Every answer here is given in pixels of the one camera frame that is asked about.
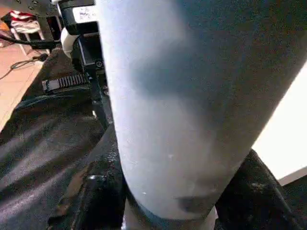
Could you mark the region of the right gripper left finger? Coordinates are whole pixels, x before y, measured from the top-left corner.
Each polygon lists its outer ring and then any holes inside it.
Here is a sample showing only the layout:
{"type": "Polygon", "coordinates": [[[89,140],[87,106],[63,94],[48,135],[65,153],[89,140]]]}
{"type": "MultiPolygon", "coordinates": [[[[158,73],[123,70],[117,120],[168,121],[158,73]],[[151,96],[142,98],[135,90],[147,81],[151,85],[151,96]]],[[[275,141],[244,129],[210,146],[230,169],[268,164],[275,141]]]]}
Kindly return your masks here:
{"type": "Polygon", "coordinates": [[[72,177],[49,230],[119,230],[126,201],[126,182],[120,165],[117,138],[110,124],[72,177]]]}

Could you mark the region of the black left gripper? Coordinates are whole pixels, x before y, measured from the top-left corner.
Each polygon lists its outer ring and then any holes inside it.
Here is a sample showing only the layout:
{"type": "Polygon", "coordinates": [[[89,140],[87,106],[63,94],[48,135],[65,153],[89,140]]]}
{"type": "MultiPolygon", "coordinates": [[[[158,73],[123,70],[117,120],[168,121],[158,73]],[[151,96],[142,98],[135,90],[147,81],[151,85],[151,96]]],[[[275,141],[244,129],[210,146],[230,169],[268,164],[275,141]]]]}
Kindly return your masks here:
{"type": "Polygon", "coordinates": [[[104,131],[113,123],[108,87],[105,78],[104,61],[98,17],[94,0],[52,0],[63,19],[60,41],[64,54],[72,61],[77,75],[65,76],[42,82],[46,94],[90,86],[94,114],[104,131]]]}

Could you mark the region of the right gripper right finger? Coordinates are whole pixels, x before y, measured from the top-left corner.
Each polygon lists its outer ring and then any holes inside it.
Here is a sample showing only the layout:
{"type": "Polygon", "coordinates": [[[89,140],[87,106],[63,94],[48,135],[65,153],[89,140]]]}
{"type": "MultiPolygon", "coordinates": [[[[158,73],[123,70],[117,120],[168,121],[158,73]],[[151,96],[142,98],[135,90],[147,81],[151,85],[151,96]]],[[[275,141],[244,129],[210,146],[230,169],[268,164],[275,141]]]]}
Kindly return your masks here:
{"type": "Polygon", "coordinates": [[[215,207],[217,230],[305,230],[307,182],[283,188],[251,150],[215,207]]]}

